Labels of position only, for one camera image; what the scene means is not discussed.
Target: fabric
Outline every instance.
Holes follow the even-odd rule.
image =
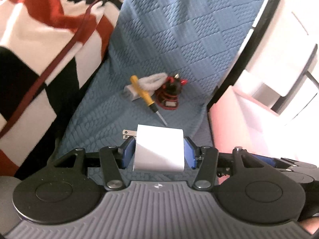
[[[206,116],[207,100],[235,58],[262,2],[124,0],[110,39],[109,58],[73,115],[58,157],[78,146],[93,152],[120,145],[122,130],[136,130],[138,124],[163,126],[141,99],[131,102],[123,96],[134,74],[141,78],[179,73],[188,80],[178,109],[159,111],[169,127],[193,137]],[[124,172],[124,176],[136,176]]]
[[[64,115],[66,105],[74,107],[69,101],[87,88],[87,81],[102,62],[122,0],[94,1],[0,0],[0,130],[77,33],[93,4],[76,43],[45,79],[18,121],[8,132],[2,132],[0,150],[11,166],[22,165],[52,123]]]

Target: red and black figurine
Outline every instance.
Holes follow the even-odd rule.
[[[175,110],[178,107],[178,95],[187,80],[179,78],[179,74],[168,76],[165,83],[155,91],[156,103],[165,110]]]

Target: red white and black blanket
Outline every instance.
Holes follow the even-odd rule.
[[[0,175],[24,178],[23,165],[45,165],[105,56],[122,2],[0,0]]]

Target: black round pad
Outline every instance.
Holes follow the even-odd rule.
[[[272,182],[258,181],[246,186],[246,194],[257,202],[273,202],[282,196],[281,188]]]
[[[45,202],[59,202],[71,196],[72,186],[66,182],[47,182],[40,185],[35,194]]]
[[[61,224],[90,213],[101,198],[99,186],[72,168],[47,168],[21,182],[13,193],[17,211],[29,221]]]
[[[247,152],[233,151],[233,158],[235,173],[217,190],[218,201],[229,214],[254,224],[298,219],[306,199],[298,183]],[[256,167],[245,167],[242,159]]]

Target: white paper block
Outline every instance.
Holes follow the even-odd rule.
[[[182,129],[138,125],[133,171],[182,172]]]

